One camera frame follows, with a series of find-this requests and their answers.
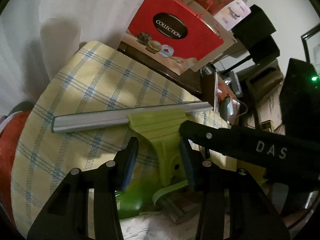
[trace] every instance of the yellow plaid fabric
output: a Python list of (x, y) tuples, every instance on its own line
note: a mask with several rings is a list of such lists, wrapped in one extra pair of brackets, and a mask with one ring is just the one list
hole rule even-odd
[[(53, 116), (195, 100), (122, 53), (97, 41), (86, 44), (48, 85), (22, 131), (11, 183), (17, 229), (27, 235), (44, 203), (72, 168), (95, 169), (112, 160), (131, 136), (139, 139), (139, 154), (130, 183), (159, 175), (156, 153), (128, 125), (54, 134)], [(212, 111), (196, 114), (193, 119), (216, 128), (227, 127)]]

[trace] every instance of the silver metal bar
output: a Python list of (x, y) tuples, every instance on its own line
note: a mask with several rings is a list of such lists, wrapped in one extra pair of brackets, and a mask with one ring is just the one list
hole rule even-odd
[(53, 118), (52, 132), (74, 132), (127, 124), (129, 123), (128, 114), (177, 108), (183, 109), (186, 114), (191, 114), (209, 111), (212, 110), (213, 107), (208, 102), (192, 102), (176, 105), (146, 106), (139, 108), (62, 115)]

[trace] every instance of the picture frame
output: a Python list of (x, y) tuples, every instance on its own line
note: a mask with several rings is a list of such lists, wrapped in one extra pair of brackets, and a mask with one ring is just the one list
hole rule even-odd
[(320, 73), (320, 24), (301, 36), (306, 62)]

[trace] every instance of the screw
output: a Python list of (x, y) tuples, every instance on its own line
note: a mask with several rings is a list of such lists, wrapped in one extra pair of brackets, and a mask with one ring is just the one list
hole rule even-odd
[(72, 175), (77, 175), (77, 174), (79, 173), (79, 171), (80, 171), (80, 170), (79, 170), (78, 168), (73, 168), (70, 173), (71, 173)]
[(247, 175), (247, 171), (245, 170), (245, 169), (239, 169), (238, 170), (238, 173), (240, 174), (240, 175)]
[(211, 162), (209, 162), (209, 161), (204, 161), (204, 162), (202, 163), (202, 165), (203, 165), (204, 167), (210, 167), (210, 166), (211, 166)]
[(116, 163), (114, 161), (107, 161), (106, 165), (107, 167), (113, 167), (116, 165)]

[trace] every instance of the orange-red fabric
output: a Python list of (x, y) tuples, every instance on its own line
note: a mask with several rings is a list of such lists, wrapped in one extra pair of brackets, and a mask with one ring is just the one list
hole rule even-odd
[(0, 137), (0, 202), (14, 226), (11, 206), (11, 171), (18, 140), (30, 112), (16, 114), (6, 125)]

